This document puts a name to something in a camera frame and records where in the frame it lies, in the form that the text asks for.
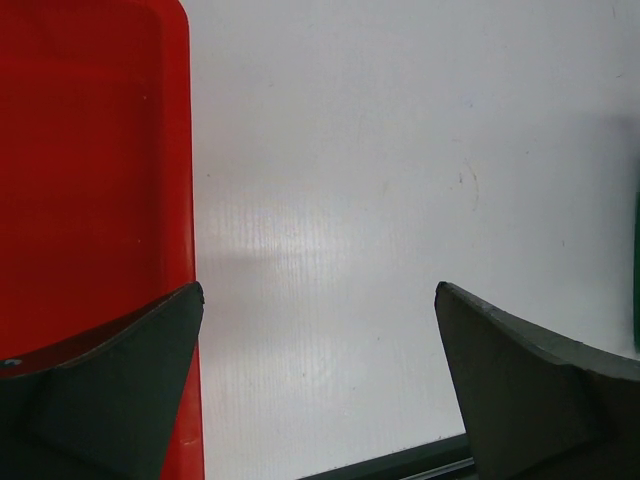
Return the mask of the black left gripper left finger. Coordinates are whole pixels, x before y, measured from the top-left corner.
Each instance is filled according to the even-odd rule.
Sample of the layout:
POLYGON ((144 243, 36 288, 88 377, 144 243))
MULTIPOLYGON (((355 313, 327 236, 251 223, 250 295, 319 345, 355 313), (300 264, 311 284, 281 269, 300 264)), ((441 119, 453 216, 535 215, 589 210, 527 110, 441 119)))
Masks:
POLYGON ((192 282, 2 360, 2 478, 160 478, 203 311, 192 282))

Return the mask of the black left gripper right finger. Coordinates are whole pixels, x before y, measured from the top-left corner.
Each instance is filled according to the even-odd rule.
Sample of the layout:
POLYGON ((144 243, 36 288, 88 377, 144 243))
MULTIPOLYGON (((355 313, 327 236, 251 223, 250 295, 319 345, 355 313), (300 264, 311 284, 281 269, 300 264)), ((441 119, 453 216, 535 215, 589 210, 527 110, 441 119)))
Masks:
POLYGON ((479 478, 638 478, 638 361, 448 282, 435 312, 479 478))

